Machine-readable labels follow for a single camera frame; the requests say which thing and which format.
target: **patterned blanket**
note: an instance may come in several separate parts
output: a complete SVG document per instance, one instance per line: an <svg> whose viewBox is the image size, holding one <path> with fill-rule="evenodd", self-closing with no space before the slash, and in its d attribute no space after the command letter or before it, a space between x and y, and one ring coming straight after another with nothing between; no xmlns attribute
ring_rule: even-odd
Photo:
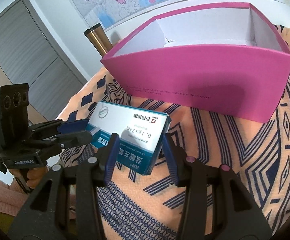
<svg viewBox="0 0 290 240"><path fill-rule="evenodd" d="M290 47L290 29L277 28ZM273 232L290 215L290 76L275 113L265 124L132 97L105 68L71 98L60 118L89 118L99 100L168 113L175 143L207 165L231 166ZM95 149L88 145L65 150L61 159L65 166L72 166L94 154ZM108 240L175 239L185 189L173 184L162 152L150 176L116 163L112 182L99 189L98 197ZM206 233L212 226L211 189L208 205Z"/></svg>

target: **door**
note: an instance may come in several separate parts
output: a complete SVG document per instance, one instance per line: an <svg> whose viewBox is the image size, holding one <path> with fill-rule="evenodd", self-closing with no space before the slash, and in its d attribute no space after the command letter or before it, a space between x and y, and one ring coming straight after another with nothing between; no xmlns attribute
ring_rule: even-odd
<svg viewBox="0 0 290 240"><path fill-rule="evenodd" d="M40 116L32 117L36 120L29 116L31 123L55 119L84 85L50 45L22 0L0 15L0 68L0 76L10 83L29 84L31 110Z"/></svg>

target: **pink box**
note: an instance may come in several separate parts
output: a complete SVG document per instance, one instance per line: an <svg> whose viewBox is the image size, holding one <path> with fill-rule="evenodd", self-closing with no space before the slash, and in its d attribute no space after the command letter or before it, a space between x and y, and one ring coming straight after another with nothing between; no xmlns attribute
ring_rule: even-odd
<svg viewBox="0 0 290 240"><path fill-rule="evenodd" d="M290 50L250 3L213 3L151 18L101 62L133 96L268 122Z"/></svg>

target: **hand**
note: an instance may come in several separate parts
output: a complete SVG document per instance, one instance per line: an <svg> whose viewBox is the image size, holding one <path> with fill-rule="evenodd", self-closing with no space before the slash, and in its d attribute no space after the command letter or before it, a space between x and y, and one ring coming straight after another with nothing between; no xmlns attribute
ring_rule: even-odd
<svg viewBox="0 0 290 240"><path fill-rule="evenodd" d="M21 173L20 170L10 170L9 172L11 174L13 174L13 176L17 177L17 178L21 178ZM33 168L31 170L28 171L27 173L27 186L30 188L35 188L37 187L37 185L39 184L39 182L41 181L42 177L48 172L47 167L39 167L39 168Z"/></svg>

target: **pink knit fabric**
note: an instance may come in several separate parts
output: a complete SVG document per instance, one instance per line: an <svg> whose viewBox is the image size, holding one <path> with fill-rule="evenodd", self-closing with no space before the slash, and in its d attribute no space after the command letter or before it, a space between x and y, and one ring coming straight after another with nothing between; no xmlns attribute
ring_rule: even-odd
<svg viewBox="0 0 290 240"><path fill-rule="evenodd" d="M27 198L15 179L10 186L0 182L0 212L16 216ZM76 206L75 195L70 196L70 202L70 206ZM70 219L74 218L75 213L70 211Z"/></svg>

